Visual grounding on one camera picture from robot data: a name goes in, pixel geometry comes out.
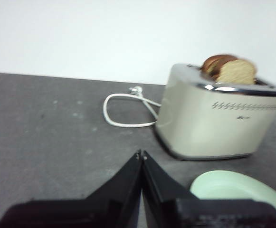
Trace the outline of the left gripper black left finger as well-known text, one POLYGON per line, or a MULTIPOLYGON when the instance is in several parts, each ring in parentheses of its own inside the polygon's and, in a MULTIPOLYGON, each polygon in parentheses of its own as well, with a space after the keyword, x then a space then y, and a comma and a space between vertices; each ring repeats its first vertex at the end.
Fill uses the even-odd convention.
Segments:
POLYGON ((140 171, 136 152, 106 183, 84 199, 33 200, 11 206, 0 228, 126 228, 137 226, 140 171))

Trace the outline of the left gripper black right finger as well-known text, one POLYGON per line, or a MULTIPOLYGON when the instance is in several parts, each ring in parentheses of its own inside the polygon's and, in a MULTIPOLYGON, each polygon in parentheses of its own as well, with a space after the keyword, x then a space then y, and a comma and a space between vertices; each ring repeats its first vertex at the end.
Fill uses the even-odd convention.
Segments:
POLYGON ((142 190, 152 228, 276 228, 276 209, 252 199, 199 199, 142 152, 142 190))

